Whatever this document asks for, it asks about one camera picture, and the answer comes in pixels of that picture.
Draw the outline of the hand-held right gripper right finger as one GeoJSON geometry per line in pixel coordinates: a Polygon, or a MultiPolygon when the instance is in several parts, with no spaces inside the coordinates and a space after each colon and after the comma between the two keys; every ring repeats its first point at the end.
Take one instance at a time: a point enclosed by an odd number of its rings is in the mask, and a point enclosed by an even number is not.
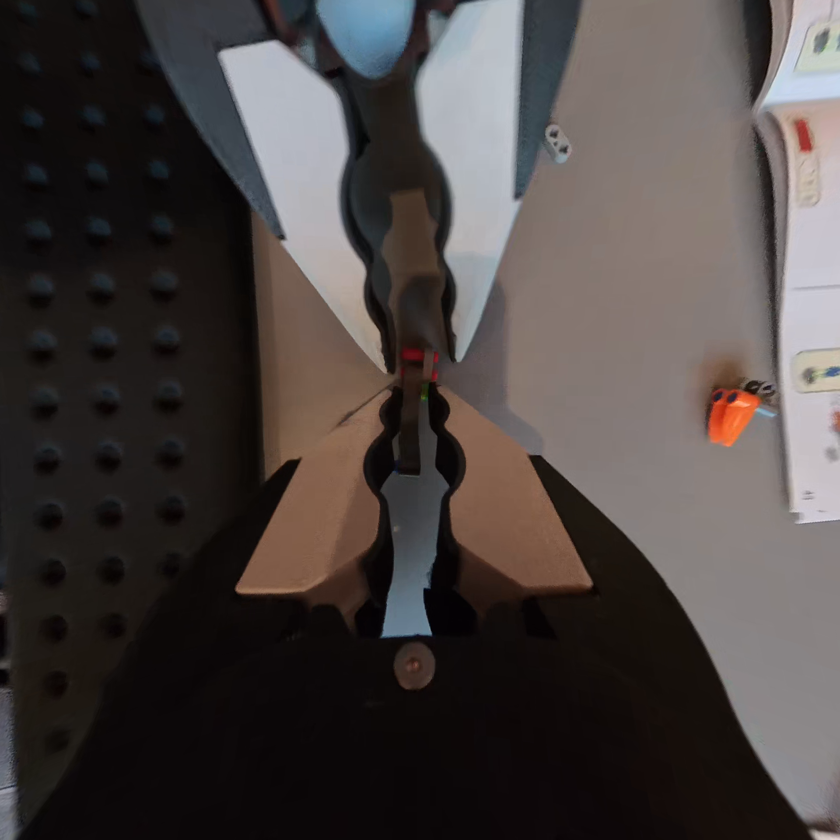
{"type": "Polygon", "coordinates": [[[469,636],[500,606],[592,595],[527,450],[447,387],[431,386],[428,415],[447,485],[427,583],[432,635],[469,636]]]}

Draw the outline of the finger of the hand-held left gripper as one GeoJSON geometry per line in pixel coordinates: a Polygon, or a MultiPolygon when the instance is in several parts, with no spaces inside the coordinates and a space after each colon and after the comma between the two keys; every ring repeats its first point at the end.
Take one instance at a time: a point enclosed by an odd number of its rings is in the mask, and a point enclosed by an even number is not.
{"type": "Polygon", "coordinates": [[[458,5],[416,82],[423,136],[450,204],[443,258],[455,284],[450,324],[461,362],[515,224],[524,2],[458,5]]]}
{"type": "Polygon", "coordinates": [[[393,213],[374,155],[383,120],[375,94],[392,75],[369,78],[345,63],[322,74],[278,40],[221,49],[218,62],[286,251],[362,351],[394,373],[382,252],[393,213]]]}

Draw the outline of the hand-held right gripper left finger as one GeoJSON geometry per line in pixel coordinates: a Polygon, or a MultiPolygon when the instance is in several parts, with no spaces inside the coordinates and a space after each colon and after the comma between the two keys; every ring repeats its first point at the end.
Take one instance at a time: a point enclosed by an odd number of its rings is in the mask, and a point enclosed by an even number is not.
{"type": "Polygon", "coordinates": [[[382,489],[393,473],[403,389],[385,388],[295,464],[236,585],[334,607],[360,636],[381,636],[392,585],[392,525],[382,489]]]}

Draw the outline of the grey bent beam with pins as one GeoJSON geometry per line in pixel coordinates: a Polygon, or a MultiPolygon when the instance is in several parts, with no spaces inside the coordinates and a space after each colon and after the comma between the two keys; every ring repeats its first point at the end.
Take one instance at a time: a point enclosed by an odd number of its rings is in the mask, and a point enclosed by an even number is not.
{"type": "Polygon", "coordinates": [[[385,239],[392,273],[396,362],[402,389],[398,464],[402,476],[421,473],[421,403],[436,363],[447,349],[442,298],[445,275],[436,244],[437,223],[422,188],[391,195],[393,225],[385,239]]]}

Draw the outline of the orange claw piece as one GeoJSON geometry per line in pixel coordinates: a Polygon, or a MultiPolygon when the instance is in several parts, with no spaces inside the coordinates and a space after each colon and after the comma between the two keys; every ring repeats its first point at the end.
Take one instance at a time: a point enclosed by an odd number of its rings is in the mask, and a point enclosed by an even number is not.
{"type": "Polygon", "coordinates": [[[731,447],[755,417],[777,414],[778,393],[770,381],[743,380],[735,387],[719,387],[708,400],[707,437],[713,444],[731,447]]]}

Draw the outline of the grey desk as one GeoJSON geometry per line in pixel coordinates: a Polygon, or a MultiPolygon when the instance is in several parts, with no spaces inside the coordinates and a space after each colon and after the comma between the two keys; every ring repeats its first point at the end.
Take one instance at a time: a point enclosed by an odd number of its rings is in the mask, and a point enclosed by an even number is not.
{"type": "Polygon", "coordinates": [[[442,383],[646,555],[809,824],[838,826],[838,523],[796,524],[775,418],[708,444],[705,398],[775,380],[754,78],[764,2],[584,2],[541,159],[442,383]]]}

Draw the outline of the open instruction booklet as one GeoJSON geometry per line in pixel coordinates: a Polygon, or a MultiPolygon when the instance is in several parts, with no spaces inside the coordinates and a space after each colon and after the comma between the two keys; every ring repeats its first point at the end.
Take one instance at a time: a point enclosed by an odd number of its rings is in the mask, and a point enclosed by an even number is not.
{"type": "Polygon", "coordinates": [[[839,519],[839,2],[770,2],[753,106],[773,196],[777,384],[790,509],[839,519]]]}

